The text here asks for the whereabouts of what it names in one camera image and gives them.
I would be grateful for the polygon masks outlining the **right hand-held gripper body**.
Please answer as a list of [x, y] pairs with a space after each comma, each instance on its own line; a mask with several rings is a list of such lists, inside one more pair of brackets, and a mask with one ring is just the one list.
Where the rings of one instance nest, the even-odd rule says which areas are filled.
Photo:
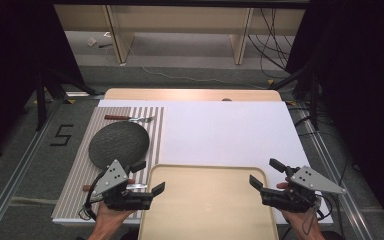
[[262, 204], [293, 213], [304, 213], [318, 203], [316, 192], [345, 194], [346, 190], [314, 169], [286, 166], [288, 187], [284, 190], [264, 188], [260, 191]]

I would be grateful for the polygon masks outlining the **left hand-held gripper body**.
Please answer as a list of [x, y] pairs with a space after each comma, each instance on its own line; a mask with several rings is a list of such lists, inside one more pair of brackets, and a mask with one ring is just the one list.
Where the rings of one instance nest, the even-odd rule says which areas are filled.
[[90, 188], [90, 203], [103, 201], [108, 209], [117, 211], [149, 210], [154, 195], [145, 192], [146, 184], [130, 183], [129, 172], [114, 160]]

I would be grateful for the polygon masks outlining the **person's right hand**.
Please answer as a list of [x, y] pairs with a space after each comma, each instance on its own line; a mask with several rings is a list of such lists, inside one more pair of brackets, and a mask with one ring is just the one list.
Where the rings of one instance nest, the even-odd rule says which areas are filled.
[[300, 231], [309, 233], [311, 230], [320, 230], [316, 214], [312, 208], [305, 213], [293, 213], [287, 210], [281, 210], [285, 220], [292, 226], [294, 232]]

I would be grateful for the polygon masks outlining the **person's left hand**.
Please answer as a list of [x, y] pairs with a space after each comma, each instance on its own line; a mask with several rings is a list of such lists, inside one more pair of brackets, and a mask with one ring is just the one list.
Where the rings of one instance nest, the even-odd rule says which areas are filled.
[[93, 232], [116, 233], [123, 222], [133, 213], [134, 210], [111, 210], [103, 202], [100, 202]]

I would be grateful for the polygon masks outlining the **black round textured plate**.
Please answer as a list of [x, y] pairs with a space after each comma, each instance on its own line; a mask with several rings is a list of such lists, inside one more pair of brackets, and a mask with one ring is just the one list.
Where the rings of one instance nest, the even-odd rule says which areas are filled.
[[125, 167], [141, 161], [149, 146], [149, 134], [141, 125], [120, 121], [99, 130], [89, 144], [88, 153], [91, 162], [100, 169], [114, 160]]

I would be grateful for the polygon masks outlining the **striped placemat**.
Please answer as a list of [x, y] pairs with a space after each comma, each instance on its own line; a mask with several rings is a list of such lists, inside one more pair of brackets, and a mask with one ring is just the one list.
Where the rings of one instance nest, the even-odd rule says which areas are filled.
[[144, 170], [131, 175], [137, 183], [147, 183], [150, 170], [160, 162], [160, 142], [162, 140], [163, 122], [166, 109], [162, 106], [128, 106], [128, 107], [96, 107], [80, 144], [76, 158], [52, 213], [52, 221], [61, 225], [86, 226], [92, 220], [85, 221], [78, 213], [84, 204], [87, 193], [82, 190], [84, 185], [91, 184], [101, 170], [89, 158], [89, 144], [92, 137], [103, 127], [113, 123], [105, 120], [105, 115], [125, 115], [132, 117], [152, 117], [141, 126], [148, 132], [150, 147], [145, 156], [147, 166]]

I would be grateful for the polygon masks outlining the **beige plastic tray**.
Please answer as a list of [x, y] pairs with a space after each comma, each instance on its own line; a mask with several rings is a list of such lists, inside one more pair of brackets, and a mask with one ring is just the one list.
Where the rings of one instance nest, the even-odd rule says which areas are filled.
[[272, 209], [249, 183], [255, 167], [159, 164], [148, 186], [165, 190], [142, 213], [138, 240], [278, 240]]

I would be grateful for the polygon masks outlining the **white board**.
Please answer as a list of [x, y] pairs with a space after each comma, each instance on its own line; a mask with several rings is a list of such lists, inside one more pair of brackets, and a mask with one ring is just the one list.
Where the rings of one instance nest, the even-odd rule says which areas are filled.
[[102, 100], [97, 107], [162, 106], [166, 109], [158, 164], [245, 166], [264, 171], [273, 188], [291, 167], [308, 163], [282, 101]]

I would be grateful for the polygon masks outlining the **black metal stand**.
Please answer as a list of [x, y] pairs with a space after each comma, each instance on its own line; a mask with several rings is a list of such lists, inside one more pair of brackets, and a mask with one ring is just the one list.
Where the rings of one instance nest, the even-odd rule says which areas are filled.
[[103, 96], [103, 91], [95, 90], [87, 86], [81, 73], [72, 77], [67, 73], [56, 70], [54, 68], [42, 68], [35, 77], [35, 92], [36, 92], [36, 107], [38, 123], [36, 130], [39, 131], [43, 128], [49, 119], [45, 93], [48, 92], [53, 100], [59, 102], [67, 102], [69, 99], [67, 91], [63, 88], [64, 85], [71, 85], [88, 96]]
[[319, 84], [314, 68], [310, 64], [306, 64], [301, 69], [292, 73], [278, 83], [274, 83], [269, 87], [270, 90], [279, 90], [292, 82], [296, 82], [292, 95], [296, 100], [303, 100], [309, 96], [310, 110], [309, 120], [315, 130], [318, 130], [317, 123], [317, 103], [319, 95]]

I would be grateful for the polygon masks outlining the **wooden table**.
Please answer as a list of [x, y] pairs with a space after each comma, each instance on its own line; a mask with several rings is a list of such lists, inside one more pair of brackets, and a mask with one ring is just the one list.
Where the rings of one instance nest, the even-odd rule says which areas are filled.
[[275, 90], [111, 88], [105, 100], [281, 101]]

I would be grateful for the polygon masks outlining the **dark curtain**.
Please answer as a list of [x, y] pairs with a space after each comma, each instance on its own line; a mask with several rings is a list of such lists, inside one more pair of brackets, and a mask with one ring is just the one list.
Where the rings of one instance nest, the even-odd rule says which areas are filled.
[[316, 62], [330, 116], [384, 209], [384, 0], [309, 0], [287, 65], [304, 66], [333, 21]]
[[39, 85], [86, 85], [52, 0], [0, 0], [0, 143]]

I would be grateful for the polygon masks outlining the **beige wooden shelf unit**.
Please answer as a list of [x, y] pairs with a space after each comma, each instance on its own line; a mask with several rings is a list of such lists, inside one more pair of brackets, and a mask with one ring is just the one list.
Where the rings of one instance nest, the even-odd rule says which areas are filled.
[[56, 4], [54, 9], [66, 31], [110, 33], [120, 64], [127, 61], [135, 35], [150, 32], [227, 34], [239, 65], [248, 35], [267, 35], [273, 26], [277, 36], [294, 36], [304, 15], [302, 10], [274, 8]]

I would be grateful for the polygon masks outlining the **aluminium floor rail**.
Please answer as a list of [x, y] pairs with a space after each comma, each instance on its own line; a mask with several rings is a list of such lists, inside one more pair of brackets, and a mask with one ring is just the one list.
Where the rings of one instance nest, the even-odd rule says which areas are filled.
[[44, 123], [38, 130], [35, 131], [27, 149], [24, 151], [18, 165], [2, 190], [0, 194], [0, 222], [5, 215], [14, 194], [17, 192], [24, 176], [26, 175], [37, 151], [39, 150], [55, 114], [61, 106], [61, 100], [56, 100], [49, 106], [49, 110], [45, 115], [46, 119], [44, 120]]
[[310, 122], [309, 107], [305, 103], [298, 102], [292, 105], [287, 103], [287, 108], [304, 145], [310, 165], [346, 190], [345, 195], [323, 194], [334, 225], [340, 230], [340, 235], [345, 240], [374, 240], [367, 221], [358, 209], [357, 202], [345, 181], [346, 171], [350, 170], [348, 159], [342, 154], [337, 161], [328, 149], [326, 140], [333, 140], [334, 143], [339, 144], [340, 139], [333, 133], [323, 132], [313, 126]]

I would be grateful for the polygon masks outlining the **wooden handled fork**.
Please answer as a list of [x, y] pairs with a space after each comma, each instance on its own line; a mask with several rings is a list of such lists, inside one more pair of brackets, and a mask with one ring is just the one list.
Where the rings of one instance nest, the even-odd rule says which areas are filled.
[[130, 116], [119, 116], [119, 115], [105, 115], [105, 120], [121, 120], [121, 121], [129, 121], [129, 122], [143, 122], [148, 123], [151, 122], [153, 117], [130, 117]]

